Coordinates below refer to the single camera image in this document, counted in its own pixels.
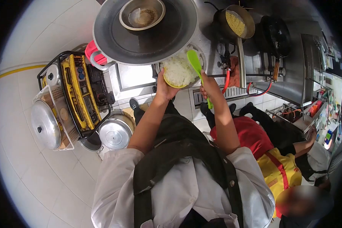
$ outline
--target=hand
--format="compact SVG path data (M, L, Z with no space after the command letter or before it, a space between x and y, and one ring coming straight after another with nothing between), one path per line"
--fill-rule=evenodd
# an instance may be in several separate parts
M173 88L165 82L165 79L163 78L164 73L164 68L158 73L157 92L155 96L155 99L162 103L169 102L169 100L176 96L177 92L180 91L180 89Z
M205 99L207 99L208 96L211 100L223 97L223 94L219 89L219 85L213 77L208 77L205 71L201 70L201 78L203 78L204 86L200 86L200 91Z
M314 144L314 141L316 140L316 138L317 138L317 130L316 130L315 126L312 126L310 128L309 143L311 145Z

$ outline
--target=red gas hose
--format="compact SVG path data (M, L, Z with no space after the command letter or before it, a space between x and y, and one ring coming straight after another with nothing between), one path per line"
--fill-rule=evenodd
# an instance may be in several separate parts
M269 89L271 88L272 82L270 82L270 85L268 86L268 88L267 88L263 93L260 93L260 94L257 94L257 95L251 95L251 94L249 93L249 88L250 88L251 85L252 85L252 82L250 82L250 83L248 84L248 87L247 87L247 94L248 94L250 97L258 97L258 96L264 95L265 93L267 93L267 92L269 91Z
M225 78L225 85L224 85L224 88L222 90L222 94L225 93L225 91L227 90L228 88L228 85L229 85L229 78L230 78L230 70L227 70L227 77Z

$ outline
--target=yellow noodles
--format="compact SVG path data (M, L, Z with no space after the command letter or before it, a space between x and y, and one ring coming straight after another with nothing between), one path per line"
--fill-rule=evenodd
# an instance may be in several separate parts
M228 11L225 12L225 17L227 18L228 25L233 32L238 36L241 36L244 32L245 24Z

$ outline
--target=drain grate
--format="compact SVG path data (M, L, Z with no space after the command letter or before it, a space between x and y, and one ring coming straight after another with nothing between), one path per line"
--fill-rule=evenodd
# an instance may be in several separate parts
M204 99L204 97L201 95L201 92L199 89L193 90L192 91L194 94L194 104L196 105L200 105L203 102L206 102L206 100ZM249 93L250 94L254 94L257 93L256 89L250 88L249 89ZM247 89L241 89L238 87L229 87L227 88L227 90L224 93L224 98L225 99L230 99L230 98L235 98L235 97L242 97L242 96L246 96L247 95Z

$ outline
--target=yellow stripe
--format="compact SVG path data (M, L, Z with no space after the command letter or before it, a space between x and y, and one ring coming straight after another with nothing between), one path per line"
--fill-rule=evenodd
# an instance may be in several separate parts
M10 75L10 74L14 74L14 73L17 73L17 72L20 72L20 71L25 71L25 70L31 70L31 69L35 69L35 68L42 68L42 67L45 67L46 65L36 65L36 66L27 66L27 67L23 67L23 68L19 68L19 69L16 69L16 70L11 70L11 71L8 71L4 74L1 74L0 75L0 79L7 76L7 75Z

